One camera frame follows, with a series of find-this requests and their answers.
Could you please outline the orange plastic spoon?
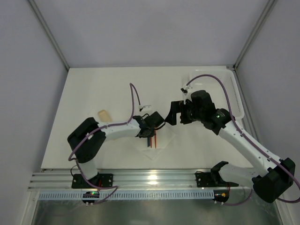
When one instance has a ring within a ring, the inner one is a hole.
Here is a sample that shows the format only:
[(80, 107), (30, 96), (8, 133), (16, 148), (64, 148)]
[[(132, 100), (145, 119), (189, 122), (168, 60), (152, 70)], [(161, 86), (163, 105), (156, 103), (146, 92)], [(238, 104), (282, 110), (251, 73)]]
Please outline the orange plastic spoon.
[(155, 135), (154, 135), (154, 144), (155, 144), (155, 149), (157, 149), (158, 143), (157, 143), (157, 132), (156, 132), (156, 130), (155, 130)]

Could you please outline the white paper napkin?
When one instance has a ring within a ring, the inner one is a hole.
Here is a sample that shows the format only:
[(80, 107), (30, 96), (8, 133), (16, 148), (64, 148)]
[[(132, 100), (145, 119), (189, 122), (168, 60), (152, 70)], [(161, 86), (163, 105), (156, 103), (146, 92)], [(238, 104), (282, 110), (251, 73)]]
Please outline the white paper napkin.
[(147, 138), (130, 137), (129, 142), (136, 150), (144, 154), (151, 160), (154, 160), (167, 147), (171, 140), (175, 137), (175, 133), (167, 127), (163, 127), (157, 132), (157, 149), (155, 149), (154, 136), (152, 137), (152, 148), (147, 147)]

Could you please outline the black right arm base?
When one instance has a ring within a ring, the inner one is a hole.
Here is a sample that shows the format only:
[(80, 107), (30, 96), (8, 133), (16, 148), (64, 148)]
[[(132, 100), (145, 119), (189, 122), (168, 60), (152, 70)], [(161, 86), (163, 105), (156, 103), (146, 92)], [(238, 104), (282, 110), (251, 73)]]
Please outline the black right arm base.
[(195, 172), (195, 180), (198, 188), (212, 188), (212, 187), (238, 187), (239, 185), (233, 182), (225, 182), (219, 175), (222, 167), (229, 164), (226, 161), (221, 161), (211, 168), (209, 172)]

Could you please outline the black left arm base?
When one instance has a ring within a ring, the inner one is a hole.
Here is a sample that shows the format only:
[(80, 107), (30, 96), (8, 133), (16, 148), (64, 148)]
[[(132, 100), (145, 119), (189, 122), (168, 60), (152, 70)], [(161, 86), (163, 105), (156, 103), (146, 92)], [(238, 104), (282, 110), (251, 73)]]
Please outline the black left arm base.
[(112, 173), (97, 173), (94, 178), (89, 179), (89, 183), (83, 178), (80, 173), (73, 174), (72, 189), (87, 189), (99, 188), (110, 189), (113, 187), (113, 174)]

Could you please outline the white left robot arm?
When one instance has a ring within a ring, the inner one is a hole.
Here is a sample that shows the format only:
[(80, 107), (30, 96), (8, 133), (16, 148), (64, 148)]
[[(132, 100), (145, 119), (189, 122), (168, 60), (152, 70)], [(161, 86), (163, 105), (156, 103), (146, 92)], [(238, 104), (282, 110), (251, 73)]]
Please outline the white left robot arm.
[(125, 137), (153, 137), (155, 130), (164, 123), (165, 120), (158, 112), (146, 117), (135, 115), (129, 121), (121, 123), (100, 124), (89, 117), (67, 138), (72, 150), (69, 161), (76, 161), (82, 176), (91, 180), (98, 175), (94, 157), (104, 142)]

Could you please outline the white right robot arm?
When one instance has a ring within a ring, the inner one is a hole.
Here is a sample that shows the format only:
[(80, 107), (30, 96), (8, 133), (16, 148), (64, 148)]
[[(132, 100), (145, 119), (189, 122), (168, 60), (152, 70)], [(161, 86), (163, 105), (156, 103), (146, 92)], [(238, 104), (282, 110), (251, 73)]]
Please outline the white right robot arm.
[(233, 182), (249, 188), (265, 202), (272, 203), (293, 185), (295, 163), (281, 159), (263, 147), (236, 122), (224, 108), (216, 108), (209, 93), (204, 90), (191, 93), (186, 100), (172, 101), (165, 119), (172, 126), (201, 122), (204, 127), (230, 143), (253, 166), (251, 169), (222, 161), (211, 169), (216, 180)]

